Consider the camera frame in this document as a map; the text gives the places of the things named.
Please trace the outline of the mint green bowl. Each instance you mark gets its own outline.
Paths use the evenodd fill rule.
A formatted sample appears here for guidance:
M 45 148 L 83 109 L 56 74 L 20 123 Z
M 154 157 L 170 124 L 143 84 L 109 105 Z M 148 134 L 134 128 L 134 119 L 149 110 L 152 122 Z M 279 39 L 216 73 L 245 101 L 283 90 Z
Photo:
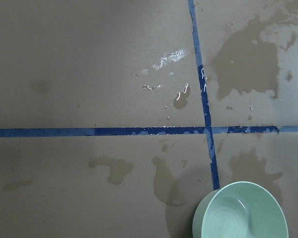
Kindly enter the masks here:
M 289 230 L 275 197 L 249 181 L 238 181 L 206 195 L 192 223 L 195 238 L 287 238 Z

